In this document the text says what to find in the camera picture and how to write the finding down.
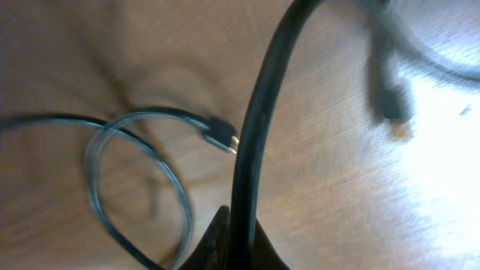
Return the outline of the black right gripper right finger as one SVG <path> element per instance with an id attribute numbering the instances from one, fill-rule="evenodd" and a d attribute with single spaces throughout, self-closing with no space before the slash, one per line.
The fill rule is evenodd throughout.
<path id="1" fill-rule="evenodd" d="M 253 269 L 290 270 L 289 266 L 278 256 L 258 220 L 256 220 L 254 236 Z"/>

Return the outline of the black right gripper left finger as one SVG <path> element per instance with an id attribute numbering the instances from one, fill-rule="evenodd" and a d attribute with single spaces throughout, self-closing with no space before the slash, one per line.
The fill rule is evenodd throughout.
<path id="1" fill-rule="evenodd" d="M 230 228 L 230 208 L 222 205 L 199 244 L 178 270 L 223 270 Z"/>

